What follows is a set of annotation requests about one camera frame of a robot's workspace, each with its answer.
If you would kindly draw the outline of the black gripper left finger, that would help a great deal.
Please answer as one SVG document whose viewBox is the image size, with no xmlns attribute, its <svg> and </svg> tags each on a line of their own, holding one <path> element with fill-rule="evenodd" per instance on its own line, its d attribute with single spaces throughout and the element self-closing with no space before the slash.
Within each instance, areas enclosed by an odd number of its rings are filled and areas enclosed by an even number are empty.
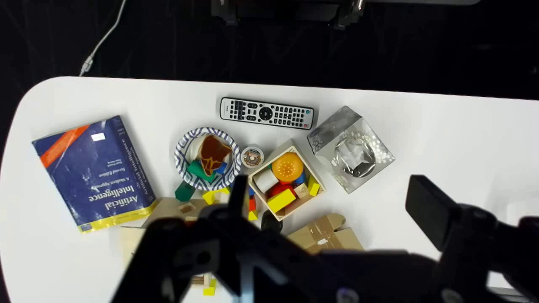
<svg viewBox="0 0 539 303">
<path fill-rule="evenodd" d="M 239 175 L 234 178 L 231 195 L 226 203 L 214 203 L 200 210 L 197 223 L 236 223 L 244 222 L 244 198 L 248 193 L 248 176 Z"/>
</svg>

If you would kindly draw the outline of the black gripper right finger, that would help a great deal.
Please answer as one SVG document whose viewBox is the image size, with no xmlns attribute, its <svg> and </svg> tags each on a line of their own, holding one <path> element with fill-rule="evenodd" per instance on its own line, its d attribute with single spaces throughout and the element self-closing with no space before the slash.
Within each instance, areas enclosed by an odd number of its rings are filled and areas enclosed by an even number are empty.
<svg viewBox="0 0 539 303">
<path fill-rule="evenodd" d="M 487 227 L 492 225 L 490 212 L 475 205 L 455 202 L 426 175 L 409 176 L 404 207 L 438 250 L 445 249 L 451 228 L 460 220 L 472 218 Z"/>
</svg>

